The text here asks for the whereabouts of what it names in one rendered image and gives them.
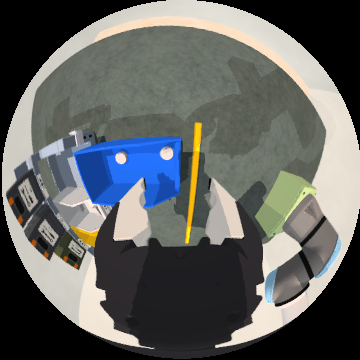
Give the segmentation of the yellow open bin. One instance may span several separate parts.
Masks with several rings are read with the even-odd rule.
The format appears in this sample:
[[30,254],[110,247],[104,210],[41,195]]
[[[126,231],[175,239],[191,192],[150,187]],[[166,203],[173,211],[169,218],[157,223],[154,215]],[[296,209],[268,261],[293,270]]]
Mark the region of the yellow open bin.
[[[93,233],[89,233],[87,231],[83,231],[81,229],[77,229],[73,226],[71,226],[72,230],[80,237],[80,239],[85,243],[85,244],[88,244],[88,245],[91,245],[91,246],[95,246],[95,241],[96,241],[96,237],[97,237],[97,234],[98,234],[98,231],[95,231]],[[77,231],[78,230],[78,231]],[[91,236],[92,235],[92,236]]]

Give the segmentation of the olive green storage case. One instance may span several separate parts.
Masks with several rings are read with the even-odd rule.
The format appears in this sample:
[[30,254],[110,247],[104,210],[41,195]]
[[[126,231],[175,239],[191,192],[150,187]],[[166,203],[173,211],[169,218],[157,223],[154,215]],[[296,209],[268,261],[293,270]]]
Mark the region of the olive green storage case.
[[67,264],[79,270],[86,250],[65,231],[54,253]]

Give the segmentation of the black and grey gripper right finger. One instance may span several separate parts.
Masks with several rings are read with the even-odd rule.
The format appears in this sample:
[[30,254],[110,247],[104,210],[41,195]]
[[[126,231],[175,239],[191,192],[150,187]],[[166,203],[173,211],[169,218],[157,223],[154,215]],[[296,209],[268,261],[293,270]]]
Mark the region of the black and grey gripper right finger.
[[205,233],[210,244],[228,246],[240,252],[252,265],[256,286],[264,283],[263,245],[257,227],[242,205],[214,179],[209,178],[212,209]]

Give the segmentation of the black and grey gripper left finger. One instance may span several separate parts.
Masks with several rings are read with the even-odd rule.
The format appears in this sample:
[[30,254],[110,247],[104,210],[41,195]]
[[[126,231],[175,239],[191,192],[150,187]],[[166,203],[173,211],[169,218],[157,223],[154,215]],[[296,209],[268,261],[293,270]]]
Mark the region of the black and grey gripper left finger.
[[105,290],[107,270],[120,254],[135,247],[147,246],[146,241],[152,231],[147,211],[142,208],[146,203],[145,190],[146,181],[142,177],[115,203],[98,231],[94,246],[95,286],[98,289]]

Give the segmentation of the blue bin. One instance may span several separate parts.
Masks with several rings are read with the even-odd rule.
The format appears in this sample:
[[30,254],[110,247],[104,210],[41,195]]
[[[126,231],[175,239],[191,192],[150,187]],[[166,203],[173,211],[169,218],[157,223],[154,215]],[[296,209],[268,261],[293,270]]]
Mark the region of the blue bin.
[[[160,156],[165,146],[173,149],[170,160]],[[115,159],[121,151],[128,156],[124,164]],[[143,208],[151,208],[180,194],[181,137],[108,141],[73,154],[92,204],[114,206],[142,177],[146,181]]]

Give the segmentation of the grey metal shelf rack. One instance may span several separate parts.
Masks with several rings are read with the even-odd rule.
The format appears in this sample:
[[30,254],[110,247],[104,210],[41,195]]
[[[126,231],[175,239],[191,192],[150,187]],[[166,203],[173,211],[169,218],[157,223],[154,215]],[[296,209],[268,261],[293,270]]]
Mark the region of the grey metal shelf rack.
[[26,161],[24,161],[22,164],[20,164],[17,168],[14,169],[14,174],[17,181],[20,176],[26,173],[29,169],[33,168],[39,187],[46,199],[44,200],[44,202],[42,202],[42,204],[45,203],[49,205],[57,219],[66,229],[66,232],[69,232],[69,234],[85,250],[87,250],[91,255],[94,256],[94,247],[91,246],[89,248],[79,238],[79,236],[71,229],[71,227],[67,224],[67,222],[64,220],[64,218],[56,208],[43,182],[37,163],[37,161],[47,157],[52,176],[60,192],[62,192],[63,189],[65,189],[66,187],[85,188],[81,180],[81,176],[79,174],[73,153],[96,144],[94,131],[83,133],[82,130],[79,130],[73,131],[69,134],[71,136],[62,138],[46,146],[37,153],[31,155]]

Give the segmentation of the dark grey tool case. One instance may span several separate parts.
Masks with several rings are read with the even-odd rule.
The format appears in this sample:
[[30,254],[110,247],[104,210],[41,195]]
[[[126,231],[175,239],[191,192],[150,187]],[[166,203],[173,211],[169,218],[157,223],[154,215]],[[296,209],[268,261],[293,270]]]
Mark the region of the dark grey tool case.
[[27,224],[24,233],[28,241],[50,261],[65,231],[49,205],[43,203]]
[[[22,177],[23,176],[23,177]],[[45,200],[33,168],[23,174],[6,192],[8,203],[22,228]]]

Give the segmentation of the yellow vertical bar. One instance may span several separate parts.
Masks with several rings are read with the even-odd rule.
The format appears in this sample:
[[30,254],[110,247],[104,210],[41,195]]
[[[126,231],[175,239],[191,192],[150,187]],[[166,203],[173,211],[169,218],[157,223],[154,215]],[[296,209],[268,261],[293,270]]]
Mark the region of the yellow vertical bar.
[[201,123],[195,123],[192,176],[191,176],[191,189],[190,189],[190,201],[189,201],[186,243],[189,243],[189,236],[190,236],[190,229],[191,229],[191,222],[192,222],[192,215],[193,215],[197,172],[198,172],[199,150],[200,150],[200,137],[201,137]]

